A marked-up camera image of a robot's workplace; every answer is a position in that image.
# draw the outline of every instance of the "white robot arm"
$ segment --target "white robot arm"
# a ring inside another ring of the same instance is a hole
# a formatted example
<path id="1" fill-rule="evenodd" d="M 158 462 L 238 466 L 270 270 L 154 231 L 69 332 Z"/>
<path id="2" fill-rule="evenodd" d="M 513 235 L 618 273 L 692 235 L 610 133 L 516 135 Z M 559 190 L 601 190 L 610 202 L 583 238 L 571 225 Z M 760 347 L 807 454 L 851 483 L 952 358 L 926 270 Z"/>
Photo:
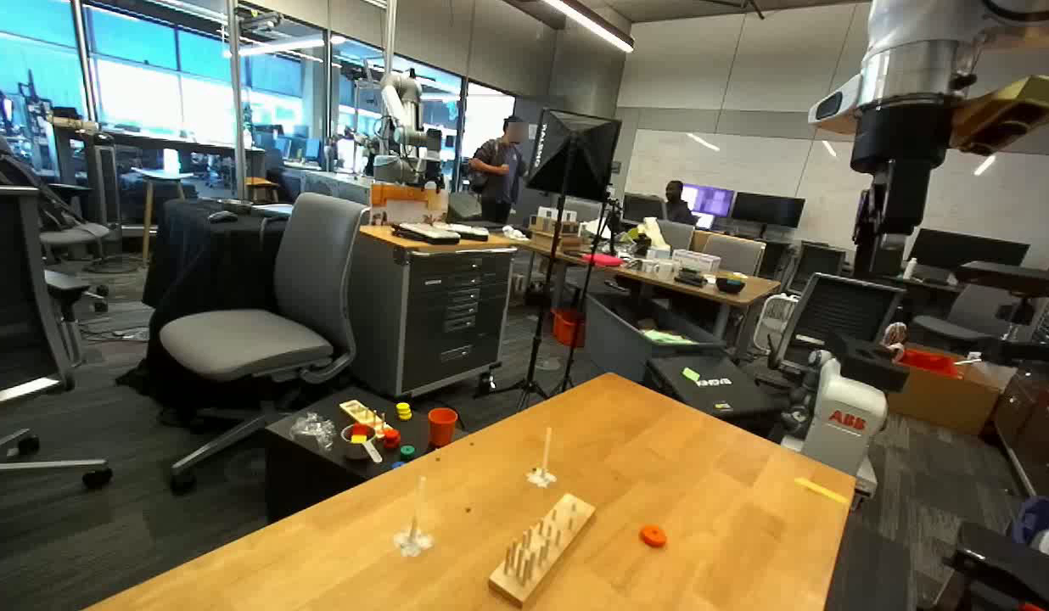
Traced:
<path id="1" fill-rule="evenodd" d="M 797 448 L 814 462 L 857 474 L 859 493 L 873 494 L 876 471 L 870 466 L 870 442 L 885 423 L 885 392 L 841 376 L 841 366 L 829 350 L 812 353 L 812 364 L 818 366 L 812 420 L 806 442 L 784 436 L 784 448 Z"/>

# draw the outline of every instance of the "table leg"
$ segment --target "table leg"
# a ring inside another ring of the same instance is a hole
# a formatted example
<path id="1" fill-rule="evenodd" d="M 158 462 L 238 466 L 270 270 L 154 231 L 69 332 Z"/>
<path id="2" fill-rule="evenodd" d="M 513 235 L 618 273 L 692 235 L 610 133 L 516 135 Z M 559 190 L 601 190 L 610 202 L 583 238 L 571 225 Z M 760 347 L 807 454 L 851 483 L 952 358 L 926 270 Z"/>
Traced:
<path id="1" fill-rule="evenodd" d="M 145 212 L 143 212 L 143 269 L 148 269 L 148 235 L 154 235 L 154 178 L 145 178 Z"/>

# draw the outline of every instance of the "cardboard box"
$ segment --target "cardboard box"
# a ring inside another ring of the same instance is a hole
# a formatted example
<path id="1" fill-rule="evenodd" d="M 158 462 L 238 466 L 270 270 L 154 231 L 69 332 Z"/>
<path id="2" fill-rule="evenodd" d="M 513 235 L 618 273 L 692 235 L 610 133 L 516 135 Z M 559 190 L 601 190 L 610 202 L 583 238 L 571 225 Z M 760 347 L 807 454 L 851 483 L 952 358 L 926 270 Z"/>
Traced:
<path id="1" fill-rule="evenodd" d="M 910 371 L 899 389 L 899 414 L 958 433 L 982 433 L 1005 398 L 1001 366 L 958 364 L 958 376 Z"/>

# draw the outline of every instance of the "cable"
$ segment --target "cable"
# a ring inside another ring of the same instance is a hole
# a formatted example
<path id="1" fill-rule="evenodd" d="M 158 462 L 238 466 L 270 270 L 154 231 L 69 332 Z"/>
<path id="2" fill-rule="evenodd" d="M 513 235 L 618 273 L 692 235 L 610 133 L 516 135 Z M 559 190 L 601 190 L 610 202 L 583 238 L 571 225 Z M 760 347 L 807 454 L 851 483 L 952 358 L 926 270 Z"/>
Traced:
<path id="1" fill-rule="evenodd" d="M 996 0 L 984 0 L 984 6 L 1001 16 L 1001 19 L 1022 19 L 1022 24 L 1036 24 L 1036 19 L 1049 19 L 1049 11 L 1033 11 L 1033 14 L 1022 14 L 1022 11 L 1010 11 Z"/>

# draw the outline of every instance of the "trash bin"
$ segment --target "trash bin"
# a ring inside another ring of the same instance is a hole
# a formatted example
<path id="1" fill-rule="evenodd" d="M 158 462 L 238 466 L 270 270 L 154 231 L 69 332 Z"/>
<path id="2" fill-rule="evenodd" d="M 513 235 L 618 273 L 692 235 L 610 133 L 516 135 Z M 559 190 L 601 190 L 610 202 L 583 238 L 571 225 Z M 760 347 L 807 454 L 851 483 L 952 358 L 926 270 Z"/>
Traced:
<path id="1" fill-rule="evenodd" d="M 1010 525 L 1010 540 L 1033 546 L 1033 540 L 1049 530 L 1049 500 L 1030 500 Z"/>
<path id="2" fill-rule="evenodd" d="M 592 295 L 583 334 L 583 353 L 606 356 L 628 380 L 643 380 L 651 356 L 723 356 L 723 338 L 660 298 Z"/>

